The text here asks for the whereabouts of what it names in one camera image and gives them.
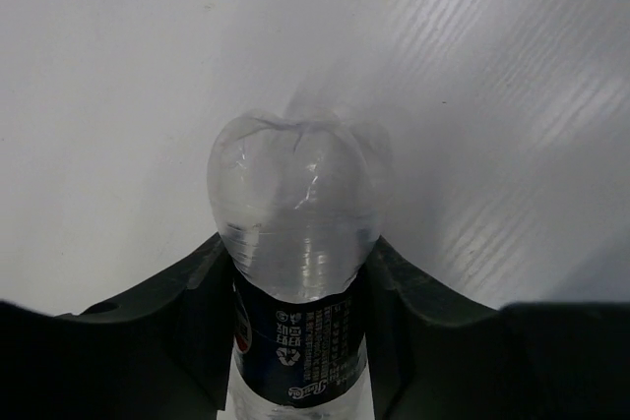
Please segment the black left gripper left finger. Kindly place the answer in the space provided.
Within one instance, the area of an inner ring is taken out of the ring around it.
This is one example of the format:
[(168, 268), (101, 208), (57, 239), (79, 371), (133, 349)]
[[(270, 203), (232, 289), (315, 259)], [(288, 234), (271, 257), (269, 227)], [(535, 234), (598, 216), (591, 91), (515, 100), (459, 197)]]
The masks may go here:
[(78, 315), (1, 305), (5, 419), (214, 419), (225, 409), (232, 270), (218, 236)]

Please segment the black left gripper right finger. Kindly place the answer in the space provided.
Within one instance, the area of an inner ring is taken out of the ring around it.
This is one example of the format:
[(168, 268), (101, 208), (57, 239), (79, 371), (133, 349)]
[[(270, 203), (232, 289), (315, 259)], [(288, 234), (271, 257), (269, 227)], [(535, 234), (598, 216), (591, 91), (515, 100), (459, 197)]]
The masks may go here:
[(625, 419), (627, 303), (492, 309), (379, 240), (361, 271), (379, 419)]

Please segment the clear bottle black label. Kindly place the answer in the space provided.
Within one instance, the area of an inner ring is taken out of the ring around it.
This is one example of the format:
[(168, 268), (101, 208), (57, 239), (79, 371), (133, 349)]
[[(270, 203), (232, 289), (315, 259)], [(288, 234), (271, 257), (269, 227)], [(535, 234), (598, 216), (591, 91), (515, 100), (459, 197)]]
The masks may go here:
[(351, 419), (366, 378), (361, 268), (381, 234), (391, 148), (333, 113), (230, 121), (209, 159), (234, 266), (239, 419)]

